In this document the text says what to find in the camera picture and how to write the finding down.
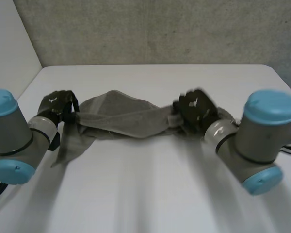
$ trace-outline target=white tabletop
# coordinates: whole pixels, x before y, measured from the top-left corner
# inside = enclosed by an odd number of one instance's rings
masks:
[[[264,65],[54,66],[19,105],[29,120],[52,91],[71,89],[81,103],[117,89],[163,107],[196,87],[236,118],[256,90],[291,92]],[[291,233],[291,156],[277,159],[282,184],[256,197],[198,141],[95,141],[66,168],[50,168],[55,156],[0,197],[0,233]]]

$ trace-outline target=gray wall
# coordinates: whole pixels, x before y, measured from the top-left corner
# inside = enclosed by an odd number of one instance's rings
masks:
[[[291,87],[291,0],[14,0],[43,66],[267,64]]]

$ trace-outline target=light blue joint cap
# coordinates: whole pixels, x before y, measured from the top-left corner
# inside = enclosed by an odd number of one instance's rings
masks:
[[[35,169],[27,163],[12,159],[0,159],[0,181],[7,184],[27,183]]]
[[[277,166],[267,168],[249,177],[242,183],[251,195],[259,195],[270,191],[277,186],[283,178],[281,169]]]
[[[284,125],[291,122],[291,95],[275,90],[261,90],[250,95],[244,115],[261,125]]]
[[[9,115],[18,108],[18,103],[11,92],[0,89],[0,117]]]

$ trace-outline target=gray towel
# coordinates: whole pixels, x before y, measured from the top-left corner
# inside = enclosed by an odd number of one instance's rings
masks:
[[[219,109],[226,118],[233,117]],[[95,139],[147,138],[155,135],[193,137],[172,106],[159,108],[113,90],[86,100],[80,105],[76,124],[65,124],[54,165],[82,155]]]

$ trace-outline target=black ring band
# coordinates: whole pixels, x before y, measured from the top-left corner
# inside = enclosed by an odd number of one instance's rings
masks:
[[[226,140],[228,140],[230,137],[234,136],[236,133],[231,133],[229,135],[227,135],[225,138],[223,138],[219,143],[218,145],[216,146],[215,148],[215,153],[217,154],[220,147],[222,146],[223,143],[225,143]]]
[[[18,148],[16,150],[7,152],[7,153],[0,153],[0,156],[9,156],[9,155],[13,155],[13,154],[19,153],[22,150],[25,150],[28,146],[30,146],[32,142],[33,142],[33,134],[31,136],[31,139],[24,146],[22,146],[21,148]]]
[[[34,128],[30,128],[32,131],[36,131],[40,134],[42,134],[48,141],[48,144],[50,145],[50,140],[49,140],[49,136],[47,136],[44,132],[42,132],[41,130],[38,130],[38,129],[34,129]]]
[[[267,164],[272,164],[273,162],[275,162],[275,159],[274,160],[271,160],[271,161],[268,161],[268,162],[259,162],[259,161],[255,161],[253,159],[249,159],[245,156],[243,156],[242,154],[240,154],[239,152],[237,153],[241,158],[251,162],[251,163],[255,163],[255,164],[261,164],[261,165],[267,165]]]

